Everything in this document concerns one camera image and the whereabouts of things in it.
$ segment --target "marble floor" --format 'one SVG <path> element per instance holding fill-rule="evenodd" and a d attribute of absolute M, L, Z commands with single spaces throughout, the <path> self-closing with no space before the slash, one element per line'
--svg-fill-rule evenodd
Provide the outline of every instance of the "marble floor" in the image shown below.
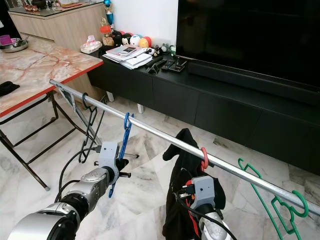
<path fill-rule="evenodd" d="M 81 124 L 76 114 L 61 97 L 57 101 L 71 116 Z M 263 178 L 288 191 L 298 190 L 309 201 L 320 205 L 320 177 L 288 165 L 282 161 L 256 152 L 205 130 L 191 126 L 157 111 L 145 108 L 139 114 L 134 102 L 116 97 L 108 105 L 122 111 L 135 113 L 135 117 L 157 129 L 175 136 L 182 128 L 189 128 L 199 146 L 206 147 L 208 153 L 235 166 L 243 158 L 254 165 Z M 13 143 L 26 136 L 40 124 L 53 116 L 50 103 L 45 102 L 33 108 L 10 123 L 1 126 Z M 61 116 L 58 121 L 39 132 L 25 143 L 16 147 L 16 151 L 25 159 L 32 158 L 49 143 L 53 142 L 71 126 Z M 98 136 L 103 141 L 120 142 L 123 138 L 123 121 L 106 114 Z M 0 239 L 7 239 L 13 226 L 29 213 L 38 211 L 54 202 L 58 191 L 60 171 L 70 157 L 81 148 L 84 136 L 75 131 L 64 141 L 57 144 L 46 154 L 31 164 L 35 172 L 51 187 L 45 191 L 38 182 L 20 165 L 20 163 L 0 145 Z M 175 159 L 165 162 L 162 154 L 169 146 L 168 142 L 135 126 L 132 127 L 127 153 L 137 153 L 138 159 L 130 159 L 123 171 L 131 172 L 131 178 L 120 178 L 115 186 L 112 198 L 107 194 L 100 198 L 97 207 L 81 223 L 77 240 L 163 240 L 162 226 L 165 221 L 166 195 Z M 75 160 L 67 169 L 64 181 L 79 179 L 81 175 L 94 168 L 93 162 L 98 154 L 92 152 L 85 164 Z M 278 236 L 262 204 L 251 185 L 218 167 L 208 168 L 207 172 L 219 181 L 226 194 L 226 207 L 222 211 L 225 222 L 239 240 L 276 240 Z M 268 203 L 272 194 L 260 190 Z M 289 213 L 280 209 L 285 221 L 289 222 Z M 320 218 L 309 214 L 306 218 L 295 220 L 301 238 L 319 239 Z M 294 235 L 285 235 L 285 240 L 297 239 Z"/>

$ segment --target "white wall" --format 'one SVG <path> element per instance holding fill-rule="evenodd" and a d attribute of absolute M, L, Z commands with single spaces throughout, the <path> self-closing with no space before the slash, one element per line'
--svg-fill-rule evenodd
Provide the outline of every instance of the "white wall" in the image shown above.
<path fill-rule="evenodd" d="M 152 45 L 176 44 L 178 0 L 111 0 L 118 31 L 149 36 Z"/>

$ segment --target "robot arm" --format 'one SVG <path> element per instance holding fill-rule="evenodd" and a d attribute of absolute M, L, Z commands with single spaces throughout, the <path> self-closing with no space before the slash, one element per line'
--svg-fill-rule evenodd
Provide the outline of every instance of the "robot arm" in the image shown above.
<path fill-rule="evenodd" d="M 119 178 L 118 150 L 116 142 L 104 142 L 98 161 L 102 167 L 83 175 L 60 202 L 20 220 L 8 240 L 74 240 L 81 221 Z"/>
<path fill-rule="evenodd" d="M 230 240 L 231 236 L 221 226 L 228 226 L 222 221 L 222 213 L 219 209 L 215 209 L 215 184 L 210 176 L 194 177 L 191 184 L 182 187 L 182 194 L 179 194 L 179 200 L 187 199 L 192 196 L 193 203 L 190 205 L 190 214 L 197 219 L 199 230 L 202 232 L 201 240 Z M 207 216 L 217 223 L 212 222 L 203 216 L 199 216 L 196 212 Z"/>

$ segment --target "cabinet drawer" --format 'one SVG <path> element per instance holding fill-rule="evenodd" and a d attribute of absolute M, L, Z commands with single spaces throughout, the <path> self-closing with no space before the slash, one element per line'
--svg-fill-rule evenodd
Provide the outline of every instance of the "cabinet drawer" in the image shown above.
<path fill-rule="evenodd" d="M 320 128 L 278 113 L 263 112 L 247 146 L 320 174 Z"/>
<path fill-rule="evenodd" d="M 225 98 L 200 94 L 195 125 L 245 145 L 261 111 Z"/>
<path fill-rule="evenodd" d="M 113 62 L 104 62 L 88 72 L 93 86 L 152 108 L 152 78 Z"/>
<path fill-rule="evenodd" d="M 153 78 L 154 109 L 189 124 L 195 123 L 199 92 Z"/>

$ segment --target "green clothes hanger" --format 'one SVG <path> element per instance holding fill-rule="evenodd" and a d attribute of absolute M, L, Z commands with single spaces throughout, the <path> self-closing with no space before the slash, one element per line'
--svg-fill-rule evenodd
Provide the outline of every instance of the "green clothes hanger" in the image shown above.
<path fill-rule="evenodd" d="M 242 160 L 241 158 L 238 159 L 238 164 L 239 164 L 240 168 L 241 168 L 243 171 L 246 171 L 248 168 L 250 168 L 252 171 L 254 171 L 254 172 L 258 175 L 258 177 L 259 177 L 260 179 L 262 179 L 261 174 L 260 174 L 250 163 L 247 163 L 246 166 L 243 167 L 243 166 L 242 166 L 242 162 L 243 162 L 243 161 L 244 161 L 244 160 Z M 275 230 L 276 230 L 279 238 L 280 238 L 281 240 L 283 240 L 283 236 L 282 236 L 282 234 L 280 233 L 280 230 L 279 230 L 279 228 L 278 228 L 278 226 L 277 226 L 274 218 L 272 217 L 272 215 L 271 215 L 271 213 L 270 213 L 267 205 L 265 204 L 263 198 L 261 197 L 260 193 L 258 192 L 256 186 L 255 186 L 254 184 L 252 184 L 252 183 L 251 183 L 251 186 L 253 187 L 253 189 L 254 189 L 255 193 L 257 194 L 258 198 L 260 199 L 263 207 L 265 208 L 266 212 L 268 213 L 268 215 L 269 215 L 269 217 L 270 217 L 270 220 L 271 220 L 271 222 L 272 222 L 272 224 L 273 224 L 273 226 L 274 226 L 274 228 L 275 228 Z M 309 207 L 308 207 L 308 204 L 307 204 L 307 201 L 305 200 L 305 198 L 304 198 L 298 191 L 293 190 L 292 193 L 295 194 L 295 195 L 297 195 L 298 198 L 302 201 L 303 206 L 304 206 L 304 213 L 298 212 L 293 206 L 290 206 L 290 205 L 287 204 L 286 202 L 283 202 L 278 196 L 274 196 L 274 198 L 273 198 L 272 201 L 271 201 L 271 204 L 272 204 L 272 206 L 273 206 L 273 208 L 274 208 L 274 211 L 275 211 L 276 214 L 278 215 L 278 217 L 279 217 L 279 219 L 280 219 L 280 221 L 281 221 L 281 223 L 282 223 L 285 231 L 286 231 L 288 234 L 293 234 L 293 233 L 295 233 L 297 239 L 298 239 L 298 240 L 301 240 L 301 236 L 300 236 L 299 231 L 298 231 L 298 229 L 297 229 L 297 226 L 296 226 L 296 224 L 295 224 L 295 215 L 297 215 L 298 217 L 301 217 L 301 218 L 305 218 L 306 216 L 308 216 Z M 291 224 L 291 226 L 292 226 L 291 229 L 289 229 L 289 227 L 287 227 L 287 225 L 286 225 L 283 217 L 281 216 L 278 208 L 276 207 L 275 202 L 277 202 L 277 201 L 279 202 L 279 204 L 280 204 L 281 206 L 285 206 L 285 207 L 289 210 L 289 212 L 290 212 L 290 224 Z"/>

